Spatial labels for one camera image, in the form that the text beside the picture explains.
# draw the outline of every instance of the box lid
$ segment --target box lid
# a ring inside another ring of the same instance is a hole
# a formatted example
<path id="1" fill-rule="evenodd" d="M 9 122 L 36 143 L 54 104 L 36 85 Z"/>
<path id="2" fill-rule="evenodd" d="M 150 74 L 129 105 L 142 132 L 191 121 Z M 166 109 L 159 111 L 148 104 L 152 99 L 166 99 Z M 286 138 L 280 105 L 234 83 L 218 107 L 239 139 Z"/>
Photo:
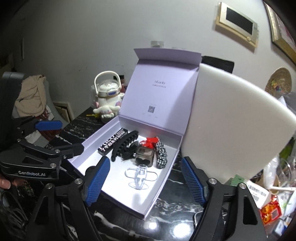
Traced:
<path id="1" fill-rule="evenodd" d="M 191 113 L 201 54 L 135 49 L 139 58 L 119 115 L 184 135 Z"/>

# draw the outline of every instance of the gingham scrunchie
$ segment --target gingham scrunchie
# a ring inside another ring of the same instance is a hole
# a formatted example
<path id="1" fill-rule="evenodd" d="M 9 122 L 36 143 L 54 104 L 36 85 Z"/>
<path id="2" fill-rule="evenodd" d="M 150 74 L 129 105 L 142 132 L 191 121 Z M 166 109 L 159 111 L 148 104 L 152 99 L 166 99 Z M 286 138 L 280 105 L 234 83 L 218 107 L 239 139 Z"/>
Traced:
<path id="1" fill-rule="evenodd" d="M 154 143 L 153 146 L 154 146 L 154 150 L 156 152 L 156 157 L 157 157 L 157 167 L 164 168 L 168 162 L 168 160 L 167 160 L 168 155 L 167 155 L 166 150 L 163 146 L 163 143 L 158 138 L 158 142 Z"/>

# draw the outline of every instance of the marble tabletop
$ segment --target marble tabletop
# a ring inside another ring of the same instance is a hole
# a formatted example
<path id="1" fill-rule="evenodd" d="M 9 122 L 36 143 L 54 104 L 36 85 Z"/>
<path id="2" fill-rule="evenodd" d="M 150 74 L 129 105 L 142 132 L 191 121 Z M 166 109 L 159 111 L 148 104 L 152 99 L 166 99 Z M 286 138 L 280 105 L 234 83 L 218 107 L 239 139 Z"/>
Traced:
<path id="1" fill-rule="evenodd" d="M 67 125 L 50 143 L 50 146 L 82 143 L 103 126 L 88 108 Z M 193 216 L 203 208 L 194 201 L 181 172 L 181 154 L 153 208 L 145 220 L 131 215 L 102 195 L 90 207 L 94 223 L 102 239 L 125 240 L 189 240 L 193 231 Z"/>

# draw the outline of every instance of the red snack wrapper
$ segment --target red snack wrapper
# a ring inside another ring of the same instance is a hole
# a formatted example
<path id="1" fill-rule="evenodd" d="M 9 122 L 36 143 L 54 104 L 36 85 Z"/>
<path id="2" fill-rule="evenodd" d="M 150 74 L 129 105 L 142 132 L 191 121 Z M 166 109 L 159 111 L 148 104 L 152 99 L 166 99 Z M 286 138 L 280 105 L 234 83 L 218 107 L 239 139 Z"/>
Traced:
<path id="1" fill-rule="evenodd" d="M 260 215 L 264 225 L 277 220 L 281 216 L 277 196 L 272 196 L 271 201 L 260 210 Z"/>

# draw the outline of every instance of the open gift box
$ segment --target open gift box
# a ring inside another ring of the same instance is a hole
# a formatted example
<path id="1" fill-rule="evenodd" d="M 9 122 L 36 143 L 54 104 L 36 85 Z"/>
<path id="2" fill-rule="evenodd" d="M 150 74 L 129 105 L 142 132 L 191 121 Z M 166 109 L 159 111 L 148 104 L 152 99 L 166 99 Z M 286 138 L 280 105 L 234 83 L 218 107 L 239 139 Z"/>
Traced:
<path id="1" fill-rule="evenodd" d="M 145 190 L 129 186 L 128 168 L 137 168 L 130 160 L 116 157 L 102 187 L 112 202 L 145 218 L 159 196 L 178 155 L 191 113 L 201 54 L 186 50 L 135 49 L 139 58 L 124 96 L 119 115 L 89 137 L 84 152 L 70 160 L 83 175 L 102 157 L 97 149 L 121 128 L 139 132 L 138 141 L 158 136 L 167 151 L 165 168 L 156 168 L 156 160 L 148 171 L 156 172 L 154 182 L 145 181 Z"/>

